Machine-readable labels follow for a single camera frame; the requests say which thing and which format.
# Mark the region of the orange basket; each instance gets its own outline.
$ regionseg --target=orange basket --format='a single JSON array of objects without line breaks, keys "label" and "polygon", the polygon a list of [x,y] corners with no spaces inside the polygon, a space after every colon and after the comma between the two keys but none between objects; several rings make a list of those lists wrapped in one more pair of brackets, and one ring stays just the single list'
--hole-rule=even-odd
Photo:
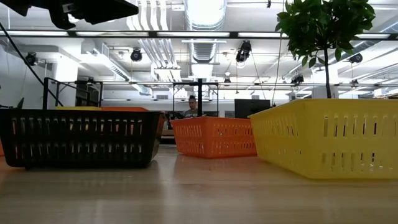
[{"label": "orange basket", "polygon": [[141,108],[141,107],[102,107],[101,108],[102,111],[149,111],[145,108]]},{"label": "orange basket", "polygon": [[177,150],[187,156],[256,156],[249,119],[188,118],[171,121]]}]

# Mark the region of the yellow basket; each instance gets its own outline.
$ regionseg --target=yellow basket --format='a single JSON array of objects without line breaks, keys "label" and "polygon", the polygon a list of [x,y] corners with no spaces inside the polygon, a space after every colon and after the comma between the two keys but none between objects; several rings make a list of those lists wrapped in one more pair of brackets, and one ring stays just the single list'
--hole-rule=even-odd
[{"label": "yellow basket", "polygon": [[398,178],[396,100],[296,100],[250,119],[258,156],[308,178]]},{"label": "yellow basket", "polygon": [[101,110],[95,106],[57,106],[56,110]]}]

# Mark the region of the ceiling duct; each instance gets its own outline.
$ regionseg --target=ceiling duct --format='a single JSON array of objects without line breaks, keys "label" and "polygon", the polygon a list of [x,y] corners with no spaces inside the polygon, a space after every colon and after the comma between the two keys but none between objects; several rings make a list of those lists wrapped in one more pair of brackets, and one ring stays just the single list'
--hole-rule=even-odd
[{"label": "ceiling duct", "polygon": [[[194,31],[220,31],[223,28],[226,0],[184,0],[185,19],[188,30]],[[217,44],[190,43],[190,52],[192,59],[198,63],[210,63],[215,57]]]}]

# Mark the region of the black basket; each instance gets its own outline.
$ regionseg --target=black basket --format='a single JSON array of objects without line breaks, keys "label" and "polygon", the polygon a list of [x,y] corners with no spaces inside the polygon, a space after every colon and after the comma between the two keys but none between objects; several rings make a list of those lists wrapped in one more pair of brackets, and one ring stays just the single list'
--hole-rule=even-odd
[{"label": "black basket", "polygon": [[12,167],[145,167],[157,154],[157,112],[0,110]]}]

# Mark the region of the potted tree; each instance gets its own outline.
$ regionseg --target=potted tree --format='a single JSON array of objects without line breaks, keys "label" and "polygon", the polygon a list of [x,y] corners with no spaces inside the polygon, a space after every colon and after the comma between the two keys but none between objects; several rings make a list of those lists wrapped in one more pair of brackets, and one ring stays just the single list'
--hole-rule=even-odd
[{"label": "potted tree", "polygon": [[[294,0],[286,1],[286,11],[279,13],[276,31],[289,36],[289,51],[302,65],[313,67],[317,60],[325,66],[326,91],[329,84],[329,53],[335,50],[337,61],[342,52],[352,54],[351,40],[372,28],[374,9],[368,0]],[[323,51],[323,58],[318,53]]]}]

